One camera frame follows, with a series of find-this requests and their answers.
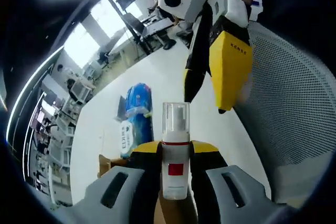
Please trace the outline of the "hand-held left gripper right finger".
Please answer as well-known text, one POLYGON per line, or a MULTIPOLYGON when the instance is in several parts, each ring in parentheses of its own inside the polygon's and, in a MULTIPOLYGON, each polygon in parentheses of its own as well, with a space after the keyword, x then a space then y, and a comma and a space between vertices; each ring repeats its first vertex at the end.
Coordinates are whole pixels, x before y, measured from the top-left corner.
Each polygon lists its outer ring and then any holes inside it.
POLYGON ((238 166, 229 166, 219 150, 193 141, 191 188, 198 223, 266 223, 271 201, 264 186, 238 166))

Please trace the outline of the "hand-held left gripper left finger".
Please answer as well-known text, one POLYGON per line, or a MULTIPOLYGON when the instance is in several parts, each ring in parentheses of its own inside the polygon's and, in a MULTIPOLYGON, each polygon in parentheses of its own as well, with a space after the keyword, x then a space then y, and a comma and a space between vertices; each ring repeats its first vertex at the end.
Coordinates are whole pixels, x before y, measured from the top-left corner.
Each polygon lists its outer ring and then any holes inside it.
POLYGON ((124 166, 115 166, 86 189, 74 206, 76 223, 153 223, 160 190, 162 146, 139 145, 124 166))

